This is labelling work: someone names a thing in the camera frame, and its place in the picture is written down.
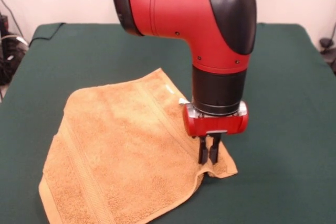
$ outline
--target green tablecloth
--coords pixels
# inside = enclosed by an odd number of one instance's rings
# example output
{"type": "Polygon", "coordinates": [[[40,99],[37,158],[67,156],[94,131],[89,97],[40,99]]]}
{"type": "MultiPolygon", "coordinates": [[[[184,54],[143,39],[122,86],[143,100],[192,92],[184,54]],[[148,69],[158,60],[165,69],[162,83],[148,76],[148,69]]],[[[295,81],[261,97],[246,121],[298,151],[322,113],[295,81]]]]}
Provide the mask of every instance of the green tablecloth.
{"type": "MultiPolygon", "coordinates": [[[[47,223],[38,184],[73,91],[161,67],[191,96],[182,41],[95,24],[43,25],[34,38],[0,105],[0,223],[47,223]]],[[[258,25],[244,100],[246,132],[224,139],[239,174],[205,178],[153,223],[336,223],[336,78],[302,27],[258,25]]]]}

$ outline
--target cable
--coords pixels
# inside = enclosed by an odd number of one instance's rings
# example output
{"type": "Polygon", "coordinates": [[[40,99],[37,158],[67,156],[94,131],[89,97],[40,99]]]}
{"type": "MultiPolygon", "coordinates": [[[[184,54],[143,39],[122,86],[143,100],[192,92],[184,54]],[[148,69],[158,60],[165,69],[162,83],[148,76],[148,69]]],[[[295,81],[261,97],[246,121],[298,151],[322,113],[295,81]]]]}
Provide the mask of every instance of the cable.
{"type": "Polygon", "coordinates": [[[331,35],[331,37],[330,37],[330,44],[331,44],[331,42],[332,42],[333,37],[335,36],[335,31],[336,31],[336,23],[335,23],[335,25],[334,25],[334,30],[332,31],[332,35],[331,35]]]}
{"type": "Polygon", "coordinates": [[[17,24],[17,22],[16,22],[16,19],[15,19],[15,17],[14,17],[14,14],[13,14],[13,12],[12,12],[12,10],[11,9],[9,9],[9,7],[6,5],[6,3],[5,3],[5,1],[4,0],[0,0],[3,4],[4,4],[4,6],[7,8],[7,10],[10,12],[10,14],[11,14],[11,16],[12,16],[12,18],[13,18],[13,20],[14,20],[14,23],[15,23],[15,25],[16,25],[16,27],[17,27],[17,29],[19,30],[19,32],[20,32],[20,35],[21,35],[21,37],[23,37],[23,34],[22,34],[22,31],[21,31],[21,29],[20,29],[20,27],[19,27],[19,25],[17,24]]]}

